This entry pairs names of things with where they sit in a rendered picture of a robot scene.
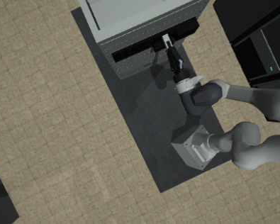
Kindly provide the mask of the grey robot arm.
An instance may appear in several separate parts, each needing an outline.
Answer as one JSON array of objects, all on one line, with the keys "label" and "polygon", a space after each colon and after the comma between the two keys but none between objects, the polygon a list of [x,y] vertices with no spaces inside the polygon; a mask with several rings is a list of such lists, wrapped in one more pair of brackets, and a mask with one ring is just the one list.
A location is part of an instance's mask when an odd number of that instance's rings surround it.
[{"label": "grey robot arm", "polygon": [[[222,79],[210,80],[196,88],[204,78],[200,74],[175,86],[186,112],[190,116],[203,114],[220,99],[250,103],[267,118],[280,122],[280,89],[258,89],[229,84]],[[280,135],[272,135],[260,144],[261,134],[255,123],[240,122],[224,134],[196,133],[191,148],[202,162],[218,152],[231,150],[232,162],[241,169],[253,170],[266,162],[280,161]],[[217,153],[213,153],[216,152]]]}]

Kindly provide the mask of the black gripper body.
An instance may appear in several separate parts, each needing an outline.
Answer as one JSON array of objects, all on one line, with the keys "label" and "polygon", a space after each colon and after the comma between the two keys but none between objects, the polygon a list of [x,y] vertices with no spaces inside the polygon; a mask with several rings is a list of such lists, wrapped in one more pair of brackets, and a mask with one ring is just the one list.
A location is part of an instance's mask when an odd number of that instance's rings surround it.
[{"label": "black gripper body", "polygon": [[176,62],[175,62],[175,65],[177,67],[177,70],[174,72],[175,75],[173,76],[175,83],[178,83],[178,82],[190,77],[188,70],[184,70],[183,65],[182,65],[182,69]]}]

